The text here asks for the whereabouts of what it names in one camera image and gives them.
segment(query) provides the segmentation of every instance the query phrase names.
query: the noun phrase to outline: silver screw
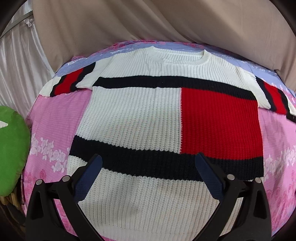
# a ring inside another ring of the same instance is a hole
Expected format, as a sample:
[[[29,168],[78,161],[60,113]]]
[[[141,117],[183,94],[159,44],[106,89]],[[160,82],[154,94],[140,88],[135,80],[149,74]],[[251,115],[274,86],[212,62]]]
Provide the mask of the silver screw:
[[[257,183],[261,183],[262,181],[261,181],[261,179],[260,179],[259,177],[256,177],[256,178],[255,178],[255,182],[257,182]]]
[[[36,181],[36,185],[40,185],[42,182],[43,182],[42,179],[38,179],[38,180]]]
[[[232,181],[232,180],[235,179],[235,176],[232,175],[232,174],[228,174],[228,175],[227,175],[227,179]]]
[[[70,180],[70,177],[69,176],[63,176],[62,178],[63,182],[67,182]]]

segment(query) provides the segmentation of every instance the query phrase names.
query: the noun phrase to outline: green plush toy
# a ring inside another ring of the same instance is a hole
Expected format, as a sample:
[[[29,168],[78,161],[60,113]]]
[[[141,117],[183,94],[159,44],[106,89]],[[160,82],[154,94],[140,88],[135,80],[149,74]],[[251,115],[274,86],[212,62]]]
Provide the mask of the green plush toy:
[[[14,189],[30,148],[30,131],[13,109],[0,106],[0,196]]]

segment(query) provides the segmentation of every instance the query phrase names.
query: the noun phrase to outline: pink bed sheet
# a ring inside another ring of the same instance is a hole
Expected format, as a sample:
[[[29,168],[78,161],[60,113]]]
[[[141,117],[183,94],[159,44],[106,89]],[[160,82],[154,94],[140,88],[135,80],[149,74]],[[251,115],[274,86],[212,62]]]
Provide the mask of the pink bed sheet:
[[[23,178],[25,213],[37,179],[59,181],[66,174],[72,140],[90,96],[90,90],[80,90],[37,98],[27,118],[32,123],[32,138]],[[275,234],[296,206],[296,124],[268,110],[259,109],[258,114],[264,150],[264,187]],[[61,204],[56,201],[56,205],[66,230],[75,234]]]

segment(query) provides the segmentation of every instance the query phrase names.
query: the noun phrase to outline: sweater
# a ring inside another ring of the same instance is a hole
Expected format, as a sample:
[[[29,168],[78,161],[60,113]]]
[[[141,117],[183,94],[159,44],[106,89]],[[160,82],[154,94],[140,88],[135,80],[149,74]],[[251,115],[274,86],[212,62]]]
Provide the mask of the sweater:
[[[93,92],[67,174],[102,156],[79,205],[102,236],[117,241],[192,240],[218,205],[195,169],[195,154],[239,179],[262,177],[258,107],[296,113],[283,92],[207,51],[117,54],[55,78],[43,94],[78,88]]]

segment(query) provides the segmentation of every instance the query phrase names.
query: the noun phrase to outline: red panel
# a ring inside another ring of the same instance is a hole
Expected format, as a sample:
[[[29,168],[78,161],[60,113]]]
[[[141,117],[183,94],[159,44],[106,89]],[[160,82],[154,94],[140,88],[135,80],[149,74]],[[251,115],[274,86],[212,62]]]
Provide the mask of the red panel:
[[[264,82],[264,87],[266,88],[266,90],[270,93],[272,100],[274,101],[274,105],[276,107],[275,112],[279,113],[279,114],[283,114],[286,115],[287,114],[287,110],[284,106],[283,103],[283,99],[279,93],[278,88],[269,85],[268,83]]]
[[[54,95],[60,95],[63,93],[70,93],[71,92],[70,91],[71,84],[73,84],[77,80],[78,76],[80,75],[80,73],[82,71],[83,71],[83,68],[67,74],[64,81],[56,86],[56,88],[54,90]]]
[[[244,160],[263,156],[257,101],[182,88],[181,153]]]

